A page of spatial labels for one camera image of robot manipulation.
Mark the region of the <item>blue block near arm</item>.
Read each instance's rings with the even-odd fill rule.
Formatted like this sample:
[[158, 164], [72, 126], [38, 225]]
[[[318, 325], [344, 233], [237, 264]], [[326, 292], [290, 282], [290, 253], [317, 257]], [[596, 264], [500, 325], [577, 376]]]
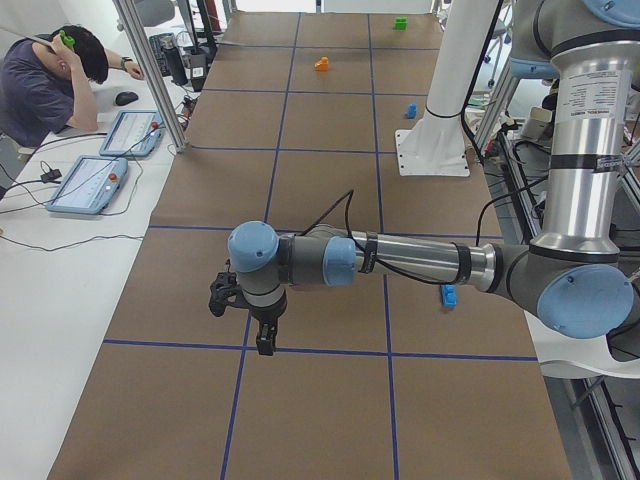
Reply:
[[458, 305], [457, 288], [452, 284], [440, 286], [441, 304], [445, 308], [455, 308]]

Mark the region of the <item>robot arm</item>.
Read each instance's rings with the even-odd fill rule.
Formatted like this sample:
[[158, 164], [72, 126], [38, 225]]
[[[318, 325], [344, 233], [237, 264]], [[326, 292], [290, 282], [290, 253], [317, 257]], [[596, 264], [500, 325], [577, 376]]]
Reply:
[[251, 221], [229, 237], [230, 269], [212, 283], [211, 312], [249, 311], [259, 324], [257, 349], [271, 355], [287, 286], [348, 285], [358, 273], [384, 271], [432, 285], [473, 285], [567, 337], [608, 333], [635, 301], [609, 227], [638, 66], [637, 2], [517, 2], [511, 74], [559, 82], [541, 232], [526, 246], [466, 246], [338, 230], [323, 221], [278, 235]]

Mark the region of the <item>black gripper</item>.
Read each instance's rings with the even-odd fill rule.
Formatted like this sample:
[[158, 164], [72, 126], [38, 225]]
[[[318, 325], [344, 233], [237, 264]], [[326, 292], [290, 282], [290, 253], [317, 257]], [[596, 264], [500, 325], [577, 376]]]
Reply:
[[256, 348], [259, 355], [273, 356], [275, 354], [278, 320], [285, 313], [286, 308], [287, 296], [283, 294], [271, 305], [252, 306], [249, 309], [251, 316], [260, 324], [256, 335]]

